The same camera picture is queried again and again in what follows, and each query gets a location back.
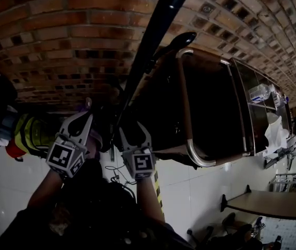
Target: silver handle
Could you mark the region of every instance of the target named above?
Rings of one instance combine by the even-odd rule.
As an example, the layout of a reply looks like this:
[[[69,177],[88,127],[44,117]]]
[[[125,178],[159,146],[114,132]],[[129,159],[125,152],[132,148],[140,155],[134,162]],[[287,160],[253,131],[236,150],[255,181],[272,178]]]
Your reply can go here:
[[[215,160],[204,160],[202,159],[198,153],[196,153],[195,148],[194,148],[194,143],[193,143],[193,139],[188,139],[187,143],[186,143],[186,149],[187,149],[187,154],[189,156],[189,158],[199,167],[213,167],[216,165],[216,161]]]

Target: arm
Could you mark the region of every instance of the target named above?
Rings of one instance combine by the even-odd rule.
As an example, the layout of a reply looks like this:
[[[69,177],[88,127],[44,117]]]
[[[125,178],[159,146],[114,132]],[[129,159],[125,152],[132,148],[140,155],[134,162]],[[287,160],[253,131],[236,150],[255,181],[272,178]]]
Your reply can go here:
[[[150,178],[137,182],[137,203],[147,217],[165,222],[164,214],[158,203],[156,192]]]
[[[59,174],[50,169],[37,190],[32,194],[28,203],[28,208],[44,207],[51,204],[60,191],[62,184],[63,181]]]

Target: brick wall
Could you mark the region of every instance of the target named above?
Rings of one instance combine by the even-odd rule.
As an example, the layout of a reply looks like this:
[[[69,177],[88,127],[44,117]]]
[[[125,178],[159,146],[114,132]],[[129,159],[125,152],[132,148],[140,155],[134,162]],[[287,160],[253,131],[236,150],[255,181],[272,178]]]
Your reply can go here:
[[[107,101],[127,78],[157,0],[0,0],[0,72],[18,102],[71,110]],[[238,58],[296,102],[296,0],[187,0],[162,45],[185,32],[191,47]]]

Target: stainless steel edge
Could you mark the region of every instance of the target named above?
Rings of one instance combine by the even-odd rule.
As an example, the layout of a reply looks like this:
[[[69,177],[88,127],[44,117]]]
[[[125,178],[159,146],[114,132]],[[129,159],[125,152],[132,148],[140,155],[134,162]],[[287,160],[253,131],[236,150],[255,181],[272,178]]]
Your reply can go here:
[[[231,73],[230,66],[229,66],[229,65],[226,65],[226,67],[227,67],[227,70],[228,70],[229,75],[230,75],[230,77],[231,77],[232,86],[233,86],[233,89],[234,89],[234,91],[235,91],[236,98],[237,98],[238,109],[239,109],[239,116],[240,116],[241,133],[242,133],[242,136],[243,136],[243,137],[242,137],[242,145],[243,145],[243,150],[244,150],[244,152],[246,152],[246,151],[247,151],[246,139],[245,139],[246,133],[245,133],[245,127],[244,127],[244,124],[243,124],[243,118],[242,118],[242,111],[241,111],[241,106],[240,106],[239,96],[238,96],[238,92],[237,92],[236,84],[235,84],[235,82],[234,82],[234,79],[233,79],[233,76],[232,76],[232,73]]]
[[[236,69],[237,69],[237,72],[239,73],[239,77],[240,77],[240,81],[241,81],[241,84],[242,84],[242,88],[243,88],[243,91],[245,92],[245,88],[243,86],[243,82],[242,82],[242,78],[241,78],[241,75],[240,75],[240,72],[239,72],[239,69],[238,69],[238,66],[237,66],[237,60],[234,59],[234,64],[236,66]],[[253,148],[254,148],[254,155],[255,155],[255,139],[254,139],[254,129],[253,129],[253,121],[252,121],[252,116],[251,116],[251,112],[250,112],[250,108],[248,106],[248,103],[247,103],[247,108],[248,108],[248,113],[250,115],[250,120],[251,120],[251,128],[252,128],[252,138],[253,138]]]
[[[188,139],[186,143],[187,154],[189,158],[199,167],[213,167],[216,165],[215,160],[207,161],[202,159],[195,151],[193,139]]]
[[[186,53],[193,53],[194,50],[191,48],[184,48],[184,49],[180,49],[177,54],[175,55],[175,58],[181,58],[184,54]]]
[[[226,61],[225,59],[221,59],[221,63],[226,65],[231,65],[231,63],[229,61]]]

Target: black pole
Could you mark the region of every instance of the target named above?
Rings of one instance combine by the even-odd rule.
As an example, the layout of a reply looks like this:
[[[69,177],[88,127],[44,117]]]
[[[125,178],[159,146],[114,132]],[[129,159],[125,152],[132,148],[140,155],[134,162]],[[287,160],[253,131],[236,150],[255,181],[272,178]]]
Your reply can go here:
[[[123,112],[133,98],[148,63],[184,2],[185,0],[158,0],[132,64],[116,116],[115,126],[112,130],[112,137],[119,126]]]

